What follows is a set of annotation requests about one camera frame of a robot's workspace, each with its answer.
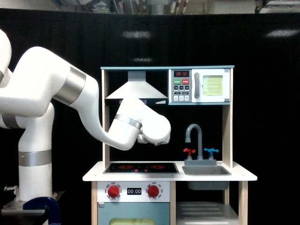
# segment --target blue clamp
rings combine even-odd
[[[215,151],[215,152],[219,152],[218,149],[204,149],[204,151],[208,151],[210,153],[210,156],[212,156],[212,153]]]
[[[61,225],[60,206],[50,197],[38,197],[29,200],[23,205],[23,210],[47,209],[48,224]]]

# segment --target stovetop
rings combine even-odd
[[[110,163],[108,173],[178,173],[175,163]]]

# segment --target wooden frame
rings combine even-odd
[[[109,130],[108,73],[102,70],[102,125]],[[230,105],[223,105],[223,163],[233,167],[233,68],[230,69]],[[103,143],[103,170],[110,163],[110,146]],[[223,203],[229,204],[229,188],[223,191]],[[248,224],[248,181],[239,181],[239,223]],[[97,181],[92,182],[92,225],[98,224]],[[170,225],[176,225],[176,182],[170,181]]]

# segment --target red knob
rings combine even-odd
[[[183,150],[183,152],[187,152],[187,151],[188,151],[188,156],[191,156],[192,153],[195,153],[195,152],[196,152],[196,149],[191,150],[191,149],[185,148],[185,149]]]
[[[116,198],[120,193],[120,189],[116,185],[112,185],[108,188],[107,193],[111,198]]]
[[[151,198],[155,198],[159,195],[159,189],[157,186],[155,185],[151,185],[149,188],[148,188],[148,195],[151,197]]]

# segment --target green button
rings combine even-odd
[[[181,79],[174,79],[175,85],[181,85]]]

